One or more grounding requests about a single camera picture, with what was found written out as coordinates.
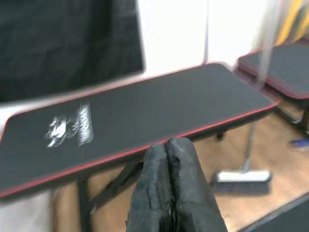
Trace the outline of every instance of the metal pole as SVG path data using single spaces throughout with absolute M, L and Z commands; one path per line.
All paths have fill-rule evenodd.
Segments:
M 260 58 L 260 67 L 259 67 L 259 74 L 255 83 L 255 90 L 257 92 L 260 92 L 263 90 L 266 75 L 269 70 L 269 63 L 271 58 L 271 52 L 272 52 L 272 46 L 274 44 L 275 39 L 275 31 L 278 24 L 278 8 L 279 8 L 279 2 L 278 0 L 271 0 L 268 2 L 269 9 L 271 11 L 267 15 L 267 24 L 268 27 L 266 29 L 265 35 L 263 37 L 263 50 Z M 251 125 L 251 128 L 249 130 L 249 138 L 247 142 L 247 147 L 245 151 L 245 162 L 242 167 L 242 170 L 247 171 L 250 165 L 250 153 L 253 145 L 253 137 L 256 129 L 257 121 L 253 122 Z
M 204 60 L 203 64 L 208 62 L 208 50 L 209 50 L 209 2 L 210 0 L 206 0 L 206 35 L 205 35 L 205 47 L 204 47 Z

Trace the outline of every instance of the black metal frame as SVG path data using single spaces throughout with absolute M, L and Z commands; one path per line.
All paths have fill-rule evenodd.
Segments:
M 216 134 L 216 139 L 218 141 L 222 141 L 224 139 L 224 137 L 225 137 L 225 132 L 221 132 L 221 133 Z
M 91 225 L 91 214 L 122 191 L 133 185 L 141 174 L 142 166 L 143 163 L 140 161 L 129 163 L 112 182 L 110 182 L 92 199 L 88 193 L 88 178 L 78 180 L 77 189 L 81 232 L 93 231 Z
M 305 108 L 301 119 L 295 119 L 292 115 L 279 107 L 276 107 L 275 112 L 297 131 L 299 131 L 304 137 L 309 137 L 309 107 Z

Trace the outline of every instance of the black fabric backdrop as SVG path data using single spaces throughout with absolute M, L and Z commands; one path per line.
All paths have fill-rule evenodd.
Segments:
M 0 1 L 0 102 L 142 70 L 135 0 Z

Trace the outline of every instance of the black desk surface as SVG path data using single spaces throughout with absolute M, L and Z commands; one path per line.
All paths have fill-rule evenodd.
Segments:
M 68 122 L 81 105 L 90 107 L 93 140 L 79 145 L 78 132 L 48 148 L 53 118 Z M 0 197 L 275 105 L 224 66 L 209 64 L 15 115 L 0 144 Z
M 239 58 L 239 67 L 257 75 L 261 52 Z M 309 45 L 291 43 L 274 47 L 267 83 L 289 97 L 309 98 Z

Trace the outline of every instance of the white printed logo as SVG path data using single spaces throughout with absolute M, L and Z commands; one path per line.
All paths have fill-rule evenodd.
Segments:
M 57 147 L 65 138 L 72 138 L 78 133 L 79 145 L 90 143 L 93 140 L 92 122 L 89 104 L 81 105 L 76 117 L 67 119 L 65 116 L 54 117 L 49 124 L 46 139 L 51 139 L 47 147 Z

